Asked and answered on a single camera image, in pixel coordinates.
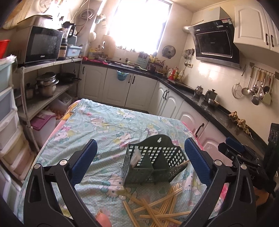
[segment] white cabinet door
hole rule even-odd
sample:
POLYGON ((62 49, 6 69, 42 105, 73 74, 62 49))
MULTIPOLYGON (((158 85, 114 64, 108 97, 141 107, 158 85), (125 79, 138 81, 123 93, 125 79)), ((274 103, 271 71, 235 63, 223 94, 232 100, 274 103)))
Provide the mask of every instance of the white cabinet door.
POLYGON ((102 102, 117 106, 125 106, 132 74, 129 74, 125 80, 120 81, 117 78, 117 71, 107 69, 105 85, 103 90, 102 102))
POLYGON ((268 25, 260 4, 235 6, 234 43, 270 49, 268 25))
POLYGON ((266 16, 269 35, 270 35, 270 49, 272 51, 279 53, 279 31, 265 10, 264 10, 264 14, 266 16))
POLYGON ((163 85, 161 82, 157 81, 157 85, 155 87, 155 90, 153 92, 149 108, 148 108, 148 113, 153 114, 153 115, 159 115, 162 105, 164 103, 164 98, 167 92, 167 87, 163 85))
POLYGON ((134 74, 131 81, 132 83, 130 85, 125 107, 147 110, 157 80, 134 74))
POLYGON ((219 159, 225 165, 232 166, 232 161, 218 151, 219 143, 226 141, 226 137, 210 122, 199 137, 199 142, 213 160, 219 159))
POLYGON ((106 73, 107 68, 82 65, 79 97, 101 102, 106 73))
POLYGON ((208 121, 186 101, 183 101, 175 118, 183 121, 194 135, 198 128, 201 126, 197 133, 197 138, 200 137, 201 133, 208 124, 208 121))
POLYGON ((160 116, 175 118, 183 99, 172 90, 168 90, 165 94, 165 101, 163 103, 160 116))

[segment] blender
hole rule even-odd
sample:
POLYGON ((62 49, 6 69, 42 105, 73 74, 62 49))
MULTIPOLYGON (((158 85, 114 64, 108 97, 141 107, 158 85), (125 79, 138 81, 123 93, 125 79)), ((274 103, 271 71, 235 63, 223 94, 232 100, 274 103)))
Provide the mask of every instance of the blender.
POLYGON ((66 59, 66 51, 67 51, 67 44, 68 44, 68 38, 72 37, 74 35, 74 31, 76 29, 75 23, 70 23, 69 21, 66 21, 62 24, 62 43, 60 46, 60 51, 58 55, 58 60, 65 60, 66 59))

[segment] hello kitty bedsheet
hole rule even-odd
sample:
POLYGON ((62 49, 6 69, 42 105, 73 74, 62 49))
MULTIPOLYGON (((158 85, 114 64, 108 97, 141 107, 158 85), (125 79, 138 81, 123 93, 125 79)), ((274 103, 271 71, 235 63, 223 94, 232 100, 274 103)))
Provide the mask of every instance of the hello kitty bedsheet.
MULTIPOLYGON (((63 127, 48 140, 34 163, 39 162, 43 166, 56 165, 61 159, 69 159, 75 151, 81 150, 91 138, 95 139, 98 143, 98 153, 82 182, 77 184, 75 189, 94 216, 99 209, 102 209, 108 215, 113 227, 133 226, 122 201, 126 200, 131 209, 138 206, 118 193, 124 190, 121 168, 126 146, 128 143, 138 143, 156 134, 168 135, 173 144, 181 146, 183 150, 185 139, 192 137, 195 140, 193 134, 179 120, 82 99, 63 127)), ((18 205, 17 216, 22 222, 29 175, 30 173, 22 187, 18 205)), ((181 182, 183 192, 177 197, 174 212, 190 211, 201 198, 206 185, 201 184, 190 163, 171 184, 177 182, 181 182)), ((152 202, 164 197, 169 187, 169 183, 157 183, 125 189, 136 198, 145 198, 148 202, 152 202)), ((57 185, 54 185, 54 192, 64 215, 70 217, 57 185)), ((219 210, 223 199, 224 195, 221 194, 214 209, 215 213, 219 210)), ((152 221, 139 219, 139 214, 142 213, 137 213, 135 217, 141 227, 148 227, 152 221)), ((179 221, 185 218, 186 216, 177 217, 179 221)))

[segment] window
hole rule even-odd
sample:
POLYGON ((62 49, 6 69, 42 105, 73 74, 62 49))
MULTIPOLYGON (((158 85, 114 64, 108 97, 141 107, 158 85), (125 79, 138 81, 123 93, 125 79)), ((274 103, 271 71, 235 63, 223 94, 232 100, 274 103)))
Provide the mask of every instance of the window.
POLYGON ((117 46, 152 54, 158 50, 170 8, 162 0, 121 0, 109 35, 117 46))

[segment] blue gripper pad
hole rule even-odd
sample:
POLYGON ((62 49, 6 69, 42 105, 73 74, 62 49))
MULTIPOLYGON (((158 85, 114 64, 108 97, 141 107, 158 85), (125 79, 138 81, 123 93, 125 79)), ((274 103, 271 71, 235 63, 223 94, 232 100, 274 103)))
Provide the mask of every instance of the blue gripper pad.
POLYGON ((226 138, 226 144, 238 151, 239 153, 243 153, 245 151, 243 144, 235 141, 233 138, 226 138))
POLYGON ((75 186, 79 184, 84 177, 86 171, 88 170, 91 162, 93 161, 95 155, 97 154, 98 145, 95 140, 90 140, 86 146, 83 148, 83 153, 76 161, 76 163, 72 166, 72 177, 70 180, 70 184, 75 186))
POLYGON ((199 180, 203 184, 209 187, 212 183, 212 179, 211 179, 211 169, 205 160, 205 158, 208 159, 208 157, 206 157, 206 154, 208 155, 208 153, 202 151, 192 138, 188 138, 185 140, 184 149, 192 166, 194 167, 199 177, 199 180))

